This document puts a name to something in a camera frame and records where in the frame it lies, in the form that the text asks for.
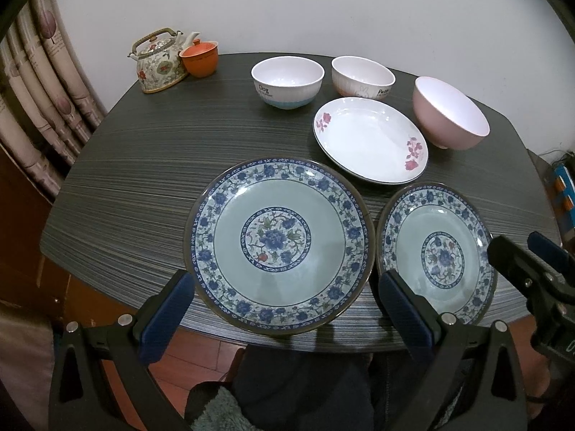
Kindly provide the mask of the person's right hand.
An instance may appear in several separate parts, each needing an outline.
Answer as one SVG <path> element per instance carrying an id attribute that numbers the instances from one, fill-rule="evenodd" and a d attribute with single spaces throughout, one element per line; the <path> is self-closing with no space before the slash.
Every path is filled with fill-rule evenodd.
<path id="1" fill-rule="evenodd" d="M 529 420 L 535 419 L 544 409 L 548 409 L 555 399 L 548 393 L 551 385 L 549 361 L 546 356 L 531 346 L 530 339 L 536 329 L 535 318 L 532 315 L 512 322 L 509 327 L 516 346 L 517 357 L 519 357 L 525 393 L 530 397 L 544 398 L 541 404 L 527 402 L 527 417 Z"/>

